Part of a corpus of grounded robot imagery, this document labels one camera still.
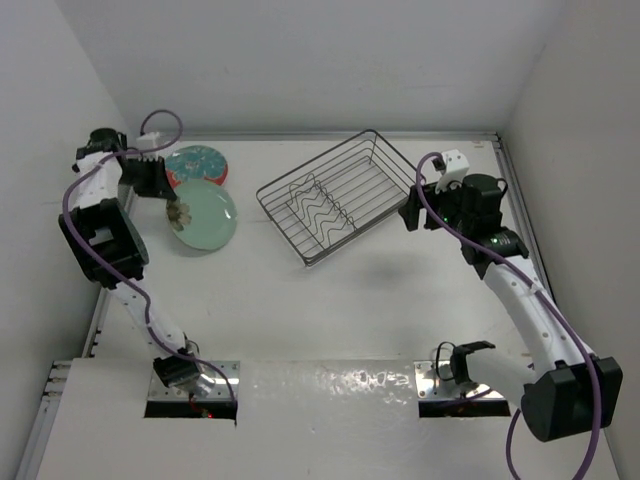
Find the red and teal plate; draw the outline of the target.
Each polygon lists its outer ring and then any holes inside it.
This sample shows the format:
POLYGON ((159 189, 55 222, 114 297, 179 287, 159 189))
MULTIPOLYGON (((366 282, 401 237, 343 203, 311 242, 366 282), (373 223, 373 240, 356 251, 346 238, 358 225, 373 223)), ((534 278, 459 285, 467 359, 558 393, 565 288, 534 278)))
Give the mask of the red and teal plate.
POLYGON ((229 167, 226 158, 218 150, 205 145, 191 145, 169 154, 165 158, 165 170, 172 188, 197 179, 222 186, 229 167))

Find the green flower plate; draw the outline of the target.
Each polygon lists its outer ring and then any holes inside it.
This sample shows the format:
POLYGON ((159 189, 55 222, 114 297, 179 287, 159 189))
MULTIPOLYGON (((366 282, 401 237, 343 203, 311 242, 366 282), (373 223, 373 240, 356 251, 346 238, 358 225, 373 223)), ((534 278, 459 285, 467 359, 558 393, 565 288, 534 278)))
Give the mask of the green flower plate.
POLYGON ((174 235, 186 246, 200 251, 216 251, 233 237, 238 212, 229 193, 204 179, 178 185, 175 200, 165 211, 174 235))

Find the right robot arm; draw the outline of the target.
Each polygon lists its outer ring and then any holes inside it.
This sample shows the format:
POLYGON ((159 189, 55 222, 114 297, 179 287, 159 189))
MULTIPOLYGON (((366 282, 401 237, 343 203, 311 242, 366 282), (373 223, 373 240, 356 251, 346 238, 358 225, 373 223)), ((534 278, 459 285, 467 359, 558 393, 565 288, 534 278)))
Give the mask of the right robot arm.
POLYGON ((446 190, 416 183, 399 214, 406 228, 445 228, 461 242, 468 265, 500 300, 532 358, 527 369, 499 357, 480 340, 454 348, 450 379, 484 383, 516 404, 542 442, 606 428, 613 419, 623 380, 612 357, 598 357, 556 318, 556 305, 541 286, 529 252, 503 225, 506 183, 486 174, 452 181, 446 190))

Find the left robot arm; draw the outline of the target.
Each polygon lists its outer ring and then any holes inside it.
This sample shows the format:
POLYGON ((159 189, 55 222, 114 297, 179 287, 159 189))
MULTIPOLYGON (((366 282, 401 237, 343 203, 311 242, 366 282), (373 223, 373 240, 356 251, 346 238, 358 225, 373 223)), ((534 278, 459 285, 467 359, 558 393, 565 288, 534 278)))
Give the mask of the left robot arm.
POLYGON ((144 281, 148 251, 119 199, 123 186, 142 197, 175 199, 161 140, 156 132, 143 133, 129 146, 126 135, 114 129, 93 131, 76 151, 72 169, 78 184, 64 195, 58 223, 85 277, 129 313, 161 384, 193 394, 202 374, 198 347, 153 301, 144 281))

